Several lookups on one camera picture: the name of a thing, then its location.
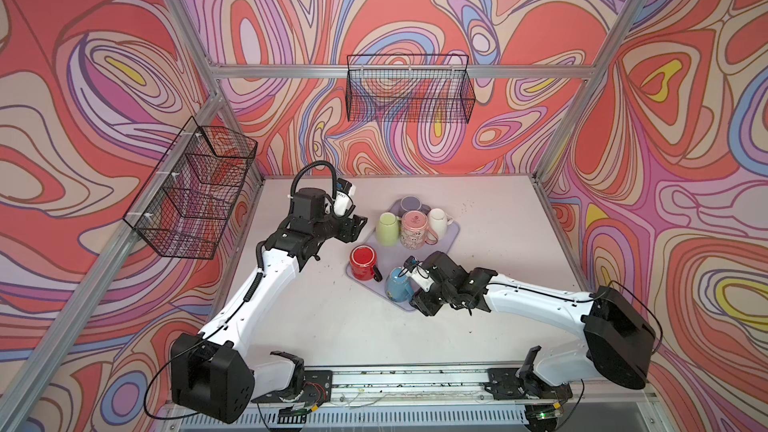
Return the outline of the red mug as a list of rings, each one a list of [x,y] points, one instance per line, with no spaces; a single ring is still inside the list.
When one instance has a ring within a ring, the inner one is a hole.
[[[361,282],[381,282],[383,277],[377,265],[377,253],[369,245],[355,247],[349,256],[352,276]]]

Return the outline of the light blue mug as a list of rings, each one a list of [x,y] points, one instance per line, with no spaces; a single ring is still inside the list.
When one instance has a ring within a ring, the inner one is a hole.
[[[409,302],[414,291],[410,277],[404,267],[394,268],[386,281],[385,292],[387,297],[396,303]]]

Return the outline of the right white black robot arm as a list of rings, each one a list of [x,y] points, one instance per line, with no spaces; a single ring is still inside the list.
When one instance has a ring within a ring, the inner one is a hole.
[[[508,313],[556,327],[571,341],[529,349],[509,378],[490,379],[488,392],[510,399],[565,399],[574,381],[602,377],[629,390],[647,383],[657,330],[624,293],[611,285],[594,292],[555,290],[520,282],[492,269],[466,271],[446,253],[406,259],[404,273],[417,290],[409,303],[426,317],[443,307],[470,313]]]

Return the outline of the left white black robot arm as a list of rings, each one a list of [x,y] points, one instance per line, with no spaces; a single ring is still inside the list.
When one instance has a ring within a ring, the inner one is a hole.
[[[172,402],[187,416],[202,414],[231,424],[253,400],[273,395],[301,399],[304,361],[287,352],[267,354],[256,365],[245,356],[259,320],[281,292],[319,257],[329,240],[356,241],[367,223],[355,214],[354,185],[327,160],[304,166],[293,178],[287,216],[255,249],[257,265],[223,309],[194,335],[183,333],[162,366]]]

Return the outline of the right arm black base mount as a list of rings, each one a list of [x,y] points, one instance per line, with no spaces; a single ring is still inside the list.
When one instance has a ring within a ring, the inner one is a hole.
[[[483,384],[495,400],[555,400],[567,401],[573,397],[568,384],[550,386],[533,372],[520,372],[518,368],[490,368],[488,381]]]

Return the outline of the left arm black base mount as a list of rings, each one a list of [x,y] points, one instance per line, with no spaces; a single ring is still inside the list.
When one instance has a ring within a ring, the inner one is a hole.
[[[293,378],[287,388],[253,397],[251,402],[322,405],[331,399],[332,385],[333,372],[330,369],[309,369],[303,372],[302,378]]]

